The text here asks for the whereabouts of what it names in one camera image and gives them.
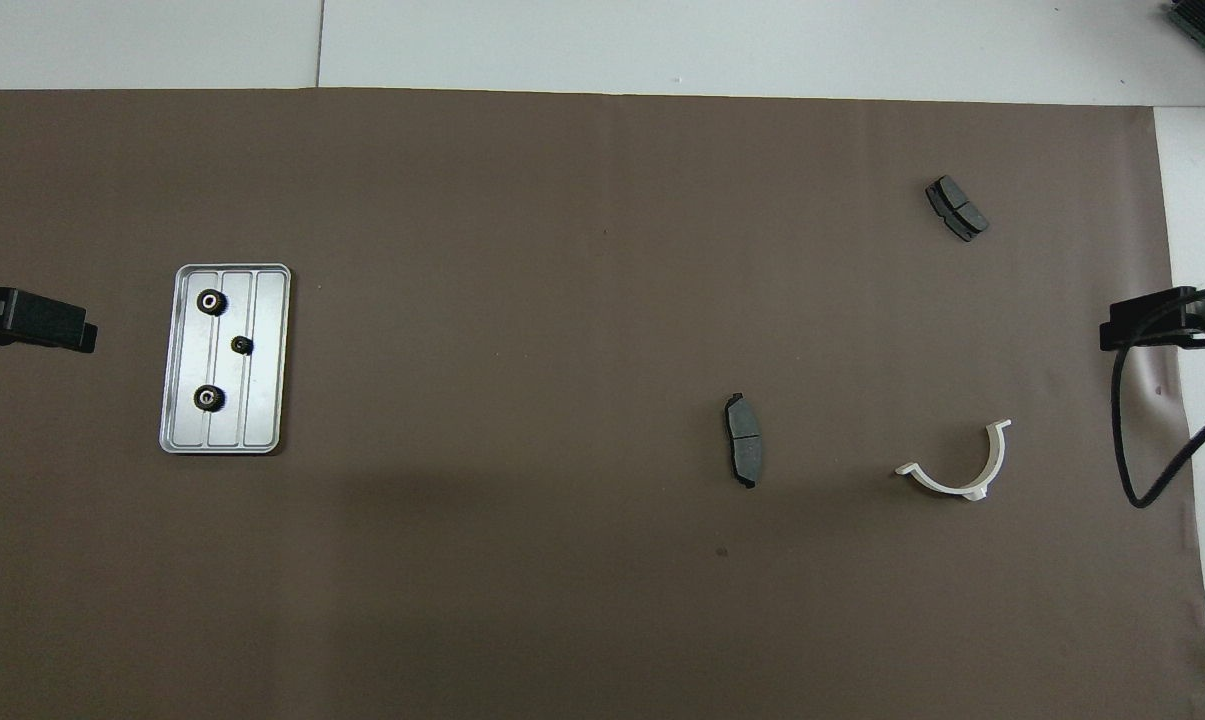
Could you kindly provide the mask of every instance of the aluminum plate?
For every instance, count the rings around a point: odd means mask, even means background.
[[[223,293],[218,315],[198,307],[204,290]],[[290,270],[276,262],[186,265],[176,273],[158,442],[178,454],[263,454],[278,444],[286,368]],[[249,355],[233,338],[253,342]],[[194,405],[200,386],[224,393],[218,411]]]

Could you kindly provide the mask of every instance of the brown paper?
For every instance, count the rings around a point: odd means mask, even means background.
[[[268,458],[158,447],[174,272],[222,261],[295,273]],[[0,718],[1205,707],[1191,479],[1127,504],[1097,348],[1170,284],[1150,110],[0,92],[2,284],[100,336],[0,348]],[[1151,478],[1172,356],[1128,372]],[[986,501],[893,474],[1001,418]]]

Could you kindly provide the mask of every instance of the black clamp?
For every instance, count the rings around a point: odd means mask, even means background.
[[[966,193],[948,176],[928,185],[925,199],[931,201],[931,209],[944,219],[944,224],[950,225],[950,231],[966,242],[989,229],[989,219],[980,213],[971,200],[966,199]]]
[[[95,352],[99,327],[86,321],[86,309],[12,287],[0,287],[0,346],[64,347]]]
[[[1195,295],[1195,287],[1174,287],[1109,306],[1109,323],[1100,325],[1100,350],[1118,350],[1128,346],[1175,346],[1185,350],[1205,348],[1205,300],[1186,302],[1160,315],[1133,338],[1141,320],[1159,307]]]

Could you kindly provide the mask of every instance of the white curved plastic part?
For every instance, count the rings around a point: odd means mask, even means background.
[[[969,501],[983,500],[984,496],[989,495],[989,483],[994,482],[998,477],[998,470],[1001,470],[1001,462],[1006,456],[1006,437],[1003,436],[1003,429],[1010,424],[1010,420],[998,420],[997,423],[989,423],[984,425],[986,430],[989,430],[989,461],[984,462],[984,470],[980,471],[971,483],[960,488],[941,486],[928,476],[922,466],[917,462],[909,462],[909,465],[900,465],[895,468],[895,474],[899,476],[913,476],[913,479],[922,483],[923,486],[934,489],[935,492],[945,492],[945,495],[960,495],[966,497]]]

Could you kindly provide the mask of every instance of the black cable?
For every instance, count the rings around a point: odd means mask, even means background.
[[[1186,305],[1192,302],[1200,302],[1205,300],[1205,290],[1197,293],[1191,293],[1183,297],[1175,299],[1166,302],[1159,307],[1152,309],[1147,315],[1144,315],[1134,329],[1131,330],[1131,337],[1118,349],[1118,356],[1113,358],[1113,380],[1109,384],[1109,400],[1111,406],[1113,406],[1113,454],[1118,460],[1118,474],[1122,477],[1122,491],[1127,492],[1127,500],[1131,502],[1133,506],[1150,507],[1152,502],[1158,500],[1160,492],[1166,489],[1170,480],[1183,468],[1188,459],[1195,454],[1197,448],[1205,445],[1205,425],[1203,429],[1197,430],[1193,433],[1191,441],[1186,443],[1185,447],[1178,448],[1177,454],[1166,464],[1166,467],[1160,472],[1158,479],[1142,497],[1136,495],[1134,488],[1131,488],[1131,473],[1127,470],[1127,454],[1122,442],[1122,370],[1127,366],[1127,354],[1131,352],[1131,348],[1142,338],[1145,331],[1150,329],[1150,325],[1157,323],[1158,320],[1165,318],[1174,313],[1176,309],[1181,309]]]

